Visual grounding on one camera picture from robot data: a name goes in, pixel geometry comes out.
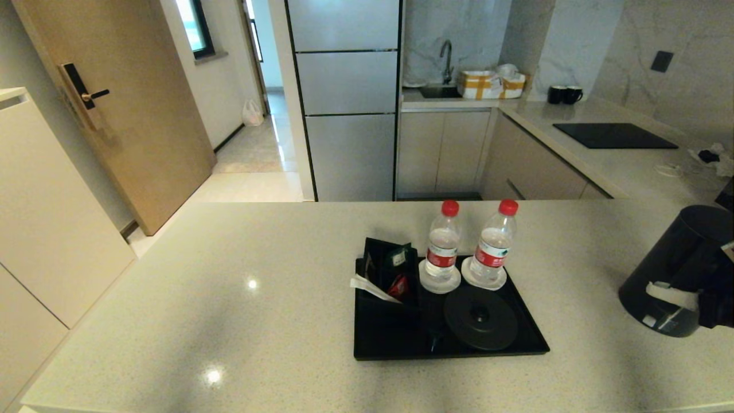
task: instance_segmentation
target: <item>white coaster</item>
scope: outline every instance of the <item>white coaster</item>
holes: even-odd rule
[[[487,283],[484,280],[478,280],[474,277],[474,273],[469,270],[470,261],[471,257],[464,259],[464,262],[462,262],[461,264],[461,274],[464,276],[466,282],[472,284],[474,287],[484,288],[490,291],[497,291],[501,289],[502,286],[504,286],[505,282],[507,282],[507,272],[504,270],[504,267],[500,269],[499,276],[494,282]]]
[[[454,291],[461,284],[461,273],[456,266],[451,269],[451,277],[447,280],[437,280],[426,272],[426,260],[424,259],[418,264],[418,272],[420,274],[421,285],[426,290],[434,294],[446,294]]]

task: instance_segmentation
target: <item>white quartz countertop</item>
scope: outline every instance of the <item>white quartz countertop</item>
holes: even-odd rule
[[[418,89],[404,87],[402,91],[402,102],[401,111],[411,111],[414,109],[478,109],[487,107],[500,107],[500,103],[504,100],[500,99],[464,99],[464,98],[441,98],[441,99],[427,99],[421,95],[421,91]]]
[[[468,254],[497,202],[464,202]],[[357,362],[365,237],[426,248],[435,202],[195,204],[85,318],[23,399],[97,412],[734,409],[734,330],[649,330],[617,288],[678,208],[521,201],[507,267],[541,356]]]
[[[696,161],[687,150],[708,145],[601,99],[592,98],[575,105],[522,101],[501,106],[501,110],[614,198],[663,198],[681,207],[711,204],[727,183],[710,168],[698,167],[700,172],[692,173]],[[554,123],[615,122],[634,123],[680,148],[589,149],[553,126]],[[656,165],[668,164],[680,165],[683,177],[672,178],[655,170]]]

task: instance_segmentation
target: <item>plastic bag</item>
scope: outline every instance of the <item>plastic bag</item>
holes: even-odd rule
[[[242,108],[242,123],[247,126],[260,126],[265,118],[263,118],[262,111],[255,104],[255,101],[250,99],[245,102]]]

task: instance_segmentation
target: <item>door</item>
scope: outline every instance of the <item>door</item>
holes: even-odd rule
[[[144,233],[154,234],[215,163],[161,4],[12,2],[88,143]],[[72,67],[61,68],[67,63],[76,87]],[[109,94],[82,101],[80,83]]]
[[[305,115],[395,112],[398,52],[298,54]]]
[[[443,135],[442,112],[403,113],[398,153],[398,194],[410,197],[436,192]]]
[[[474,182],[489,122],[489,112],[446,113],[436,192],[462,193],[476,190]]]
[[[68,330],[0,265],[0,411],[5,412]]]
[[[397,49],[400,0],[288,1],[298,51]]]
[[[306,118],[319,201],[392,201],[395,115]]]
[[[135,255],[25,89],[0,108],[0,262],[73,327]]]

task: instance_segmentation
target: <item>induction cooktop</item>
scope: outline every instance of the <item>induction cooktop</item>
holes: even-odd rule
[[[677,149],[674,143],[632,123],[554,123],[589,149]]]

